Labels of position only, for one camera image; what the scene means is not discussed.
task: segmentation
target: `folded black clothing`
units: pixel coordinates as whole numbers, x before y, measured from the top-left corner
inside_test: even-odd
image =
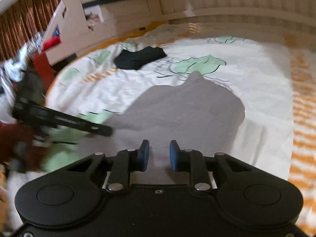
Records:
[[[119,69],[139,70],[145,64],[164,58],[167,55],[162,48],[153,48],[148,46],[138,52],[123,50],[119,56],[114,59],[114,64]]]

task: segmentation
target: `brown curtain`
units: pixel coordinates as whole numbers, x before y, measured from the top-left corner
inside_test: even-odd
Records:
[[[0,62],[17,51],[37,32],[45,31],[60,0],[19,0],[0,15]]]

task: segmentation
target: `bed sheet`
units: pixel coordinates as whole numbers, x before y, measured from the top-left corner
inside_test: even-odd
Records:
[[[167,57],[138,71],[113,64],[123,49],[137,51],[149,45],[162,47]],[[180,85],[197,70],[231,90],[245,106],[245,120],[230,154],[298,186],[304,208],[297,224],[312,236],[316,234],[316,97],[311,65],[316,57],[311,45],[297,36],[223,31],[206,23],[165,24],[69,65],[57,76],[46,106],[102,122],[113,112],[124,113],[149,87]],[[67,128],[54,130],[46,170],[77,160],[76,143],[84,135]]]

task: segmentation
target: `gray garment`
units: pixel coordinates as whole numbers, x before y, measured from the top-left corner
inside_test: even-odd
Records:
[[[114,156],[120,150],[138,149],[143,139],[148,139],[151,151],[147,171],[132,173],[131,183],[187,183],[187,173],[172,172],[170,141],[205,156],[229,153],[244,118],[245,108],[239,98],[195,71],[180,86],[149,88],[124,114],[114,114],[104,123],[114,127],[113,136],[83,138],[78,152]]]

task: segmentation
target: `headboard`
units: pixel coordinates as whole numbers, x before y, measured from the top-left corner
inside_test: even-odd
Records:
[[[89,30],[85,13],[102,23]],[[102,40],[144,27],[153,20],[249,25],[277,32],[316,33],[316,0],[62,0],[45,38],[59,26],[62,43],[46,52],[54,64]]]

